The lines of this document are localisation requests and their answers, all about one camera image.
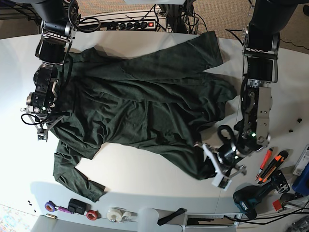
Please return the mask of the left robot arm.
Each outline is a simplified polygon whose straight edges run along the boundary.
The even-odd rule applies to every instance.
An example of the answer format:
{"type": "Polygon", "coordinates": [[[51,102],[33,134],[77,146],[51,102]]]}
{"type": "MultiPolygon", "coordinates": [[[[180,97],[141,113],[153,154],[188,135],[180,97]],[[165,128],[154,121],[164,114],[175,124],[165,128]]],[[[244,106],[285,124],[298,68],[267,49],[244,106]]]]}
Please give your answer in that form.
{"type": "Polygon", "coordinates": [[[212,151],[202,144],[206,156],[203,178],[230,179],[237,163],[269,144],[271,88],[278,81],[278,51],[281,31],[295,9],[306,0],[253,0],[243,30],[243,70],[240,88],[242,120],[231,128],[221,125],[217,134],[222,145],[212,151]]]}

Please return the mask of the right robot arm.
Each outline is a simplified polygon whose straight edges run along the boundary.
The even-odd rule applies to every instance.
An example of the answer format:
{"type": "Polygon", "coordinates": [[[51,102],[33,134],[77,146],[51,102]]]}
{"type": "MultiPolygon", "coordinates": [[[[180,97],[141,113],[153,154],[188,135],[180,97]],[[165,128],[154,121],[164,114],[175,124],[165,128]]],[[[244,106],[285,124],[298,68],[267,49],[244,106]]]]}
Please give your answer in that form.
{"type": "Polygon", "coordinates": [[[73,61],[69,51],[76,32],[92,33],[100,25],[83,29],[86,21],[75,0],[25,0],[41,17],[41,39],[35,51],[42,64],[34,74],[35,91],[27,97],[23,116],[37,130],[38,140],[46,141],[49,130],[68,113],[58,111],[57,99],[69,83],[73,61]]]}

